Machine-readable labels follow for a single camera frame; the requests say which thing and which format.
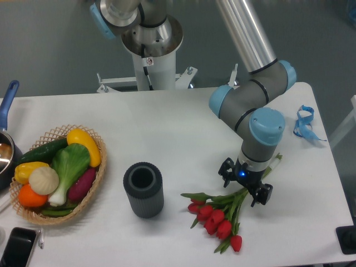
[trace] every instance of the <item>white table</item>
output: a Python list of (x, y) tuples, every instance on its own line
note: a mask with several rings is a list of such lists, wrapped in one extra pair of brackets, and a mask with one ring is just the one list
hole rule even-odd
[[(335, 228), (351, 225), (348, 205), (327, 142), (311, 144), (293, 135), (301, 105), (315, 109), (314, 132), (326, 138), (312, 89), (297, 83), (270, 107), (286, 119), (276, 152), (282, 163), (267, 178), (274, 186), (266, 206), (240, 214), (243, 248), (214, 254), (219, 241), (202, 225), (190, 229), (194, 215), (182, 192), (229, 194), (217, 171), (236, 160), (241, 139), (209, 110), (214, 89), (22, 97), (9, 114), (9, 134), (23, 151), (56, 126), (83, 124), (104, 139), (108, 165), (104, 182), (79, 218), (47, 228), (45, 247), (30, 266), (286, 266), (355, 260), (343, 255)], [(125, 171), (148, 161), (162, 172), (165, 206), (143, 220), (131, 210), (123, 189)], [(6, 239), (15, 226), (35, 228), (8, 208), (0, 214)]]

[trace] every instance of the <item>cooking pot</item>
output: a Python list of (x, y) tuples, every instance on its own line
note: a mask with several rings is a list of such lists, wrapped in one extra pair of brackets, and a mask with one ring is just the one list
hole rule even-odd
[(0, 189), (8, 187), (14, 176), (17, 162), (22, 156), (20, 149), (7, 131), (7, 115), (19, 86), (12, 81), (0, 105)]

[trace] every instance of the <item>blue ribbon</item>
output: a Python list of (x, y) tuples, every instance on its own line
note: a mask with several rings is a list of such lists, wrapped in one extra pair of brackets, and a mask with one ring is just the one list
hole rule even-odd
[[(309, 116), (306, 117), (302, 117), (299, 113), (299, 111), (308, 111), (310, 113)], [(298, 116), (298, 119), (295, 122), (295, 126), (294, 126), (294, 130), (293, 133), (295, 135), (297, 135), (298, 137), (302, 137), (305, 138), (307, 140), (320, 140), (320, 141), (326, 141), (326, 140), (322, 140), (320, 139), (313, 131), (313, 127), (310, 124), (312, 122), (312, 120), (314, 119), (314, 109), (311, 107), (306, 107), (304, 105), (302, 105), (296, 115)]]

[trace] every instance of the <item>robotic arm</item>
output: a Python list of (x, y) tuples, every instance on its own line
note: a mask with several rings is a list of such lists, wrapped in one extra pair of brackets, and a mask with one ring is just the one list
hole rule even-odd
[[(237, 181), (249, 190), (252, 206), (265, 205), (273, 187), (261, 178), (281, 140), (285, 122), (277, 110), (264, 107), (296, 81), (286, 61), (278, 61), (248, 0), (218, 0), (234, 44), (251, 79), (237, 89), (220, 86), (209, 106), (242, 139), (236, 163), (228, 158), (219, 174), (225, 181)], [(182, 42), (179, 22), (166, 14), (166, 0), (101, 0), (91, 13), (108, 38), (121, 35), (133, 56), (137, 86), (142, 90), (174, 88), (175, 51)], [(152, 57), (155, 68), (147, 68)]]
[(251, 74), (238, 89), (221, 86), (210, 97), (214, 114), (243, 139), (236, 164), (226, 159), (219, 174), (224, 187), (233, 180), (246, 187), (254, 199), (251, 206), (265, 205), (273, 187), (261, 178), (282, 138), (285, 121), (279, 111), (264, 106), (291, 88), (296, 73), (288, 62), (277, 60), (248, 0), (217, 1), (217, 5)]

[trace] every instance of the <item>yellow bell pepper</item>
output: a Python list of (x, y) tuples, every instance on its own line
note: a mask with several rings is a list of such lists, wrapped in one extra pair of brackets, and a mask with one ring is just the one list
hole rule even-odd
[(94, 139), (86, 131), (79, 128), (71, 130), (67, 135), (67, 143), (68, 145), (77, 143), (85, 146), (90, 154), (89, 165), (91, 167), (95, 168), (101, 163), (100, 150)]
[(28, 178), (31, 173), (39, 167), (49, 167), (49, 165), (47, 163), (39, 161), (27, 162), (18, 165), (15, 168), (15, 180), (18, 181), (20, 184), (27, 184)]

